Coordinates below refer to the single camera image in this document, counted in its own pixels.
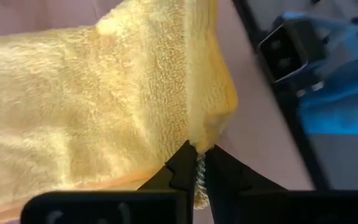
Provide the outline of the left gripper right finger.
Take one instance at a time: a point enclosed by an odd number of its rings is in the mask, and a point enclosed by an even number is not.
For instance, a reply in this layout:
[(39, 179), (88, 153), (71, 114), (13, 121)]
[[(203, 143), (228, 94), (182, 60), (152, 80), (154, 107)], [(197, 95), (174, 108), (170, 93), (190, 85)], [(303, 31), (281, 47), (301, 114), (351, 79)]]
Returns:
[(358, 190), (288, 190), (218, 146), (205, 168), (214, 224), (358, 224)]

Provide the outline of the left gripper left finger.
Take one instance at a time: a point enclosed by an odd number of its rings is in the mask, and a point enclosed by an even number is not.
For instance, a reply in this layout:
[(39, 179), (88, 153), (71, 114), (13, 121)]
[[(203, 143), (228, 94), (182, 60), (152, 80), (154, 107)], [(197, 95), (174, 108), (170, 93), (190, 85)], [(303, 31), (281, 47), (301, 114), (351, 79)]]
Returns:
[(20, 224), (192, 224), (197, 151), (186, 141), (137, 190), (53, 191), (29, 200)]

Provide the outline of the yellow microfiber towel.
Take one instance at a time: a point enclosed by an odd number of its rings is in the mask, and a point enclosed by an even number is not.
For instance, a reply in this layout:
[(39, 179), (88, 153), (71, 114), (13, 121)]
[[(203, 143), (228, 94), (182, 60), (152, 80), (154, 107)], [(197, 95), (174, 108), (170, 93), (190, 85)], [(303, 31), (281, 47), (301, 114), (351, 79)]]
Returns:
[(0, 223), (51, 190), (136, 189), (237, 108), (217, 0), (124, 0), (92, 26), (0, 36)]

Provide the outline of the black frame clamp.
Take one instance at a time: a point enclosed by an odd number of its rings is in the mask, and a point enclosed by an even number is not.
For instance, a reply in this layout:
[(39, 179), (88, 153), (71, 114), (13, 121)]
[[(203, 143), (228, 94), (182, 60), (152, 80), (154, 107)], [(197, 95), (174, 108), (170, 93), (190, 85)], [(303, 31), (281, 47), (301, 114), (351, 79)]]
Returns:
[(328, 57), (317, 30), (306, 19), (280, 24), (259, 43), (257, 54), (274, 83), (314, 69)]

